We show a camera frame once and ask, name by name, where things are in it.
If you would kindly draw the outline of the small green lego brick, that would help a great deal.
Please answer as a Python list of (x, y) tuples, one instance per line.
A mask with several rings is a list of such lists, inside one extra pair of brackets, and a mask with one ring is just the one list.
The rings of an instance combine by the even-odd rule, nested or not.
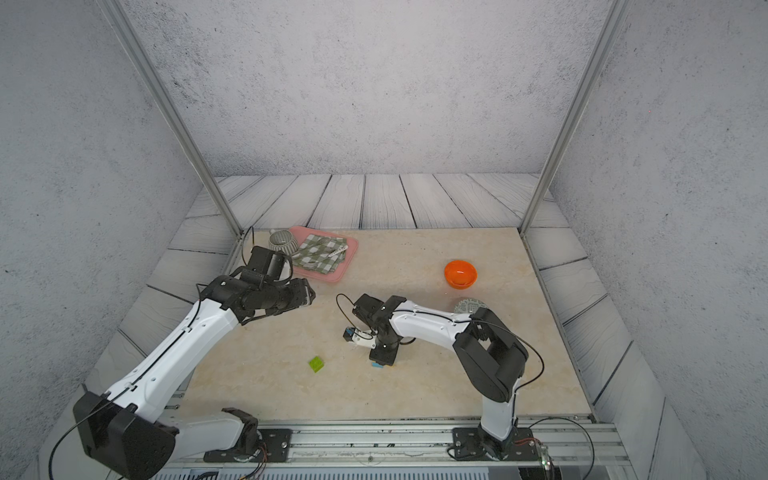
[(319, 356), (315, 356), (308, 361), (308, 365), (314, 373), (317, 373), (323, 368), (324, 362)]

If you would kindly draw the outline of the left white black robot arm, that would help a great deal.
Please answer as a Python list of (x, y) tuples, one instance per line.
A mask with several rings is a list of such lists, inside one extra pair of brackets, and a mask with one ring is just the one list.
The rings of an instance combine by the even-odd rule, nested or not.
[(309, 306), (303, 278), (249, 283), (227, 275), (200, 293), (190, 313), (132, 371), (103, 394), (85, 393), (73, 414), (87, 457), (125, 479), (149, 479), (168, 461), (220, 452), (238, 461), (258, 457), (258, 421), (237, 408), (189, 421), (162, 420), (164, 409), (208, 352), (251, 321)]

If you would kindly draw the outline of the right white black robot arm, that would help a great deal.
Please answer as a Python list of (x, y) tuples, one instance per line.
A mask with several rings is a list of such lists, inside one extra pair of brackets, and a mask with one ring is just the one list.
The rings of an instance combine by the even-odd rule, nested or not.
[(492, 310), (481, 307), (473, 313), (451, 313), (401, 296), (381, 301), (364, 294), (352, 313), (369, 328), (363, 338), (372, 342), (369, 359), (379, 365), (395, 363), (405, 338), (453, 351), (482, 395), (480, 430), (499, 443), (512, 438), (517, 391), (529, 352)]

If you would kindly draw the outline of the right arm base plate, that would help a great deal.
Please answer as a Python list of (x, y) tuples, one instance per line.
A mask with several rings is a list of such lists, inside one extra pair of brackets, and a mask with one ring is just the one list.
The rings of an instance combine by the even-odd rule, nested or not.
[(510, 435), (498, 440), (480, 427), (454, 428), (451, 455), (457, 461), (538, 461), (538, 441), (530, 428), (514, 427)]

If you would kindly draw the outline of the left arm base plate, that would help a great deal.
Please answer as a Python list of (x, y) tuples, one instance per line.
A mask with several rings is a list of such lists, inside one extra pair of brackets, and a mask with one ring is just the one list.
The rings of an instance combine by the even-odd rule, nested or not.
[(291, 429), (252, 429), (243, 432), (233, 447), (206, 451), (205, 463), (284, 463), (288, 459)]

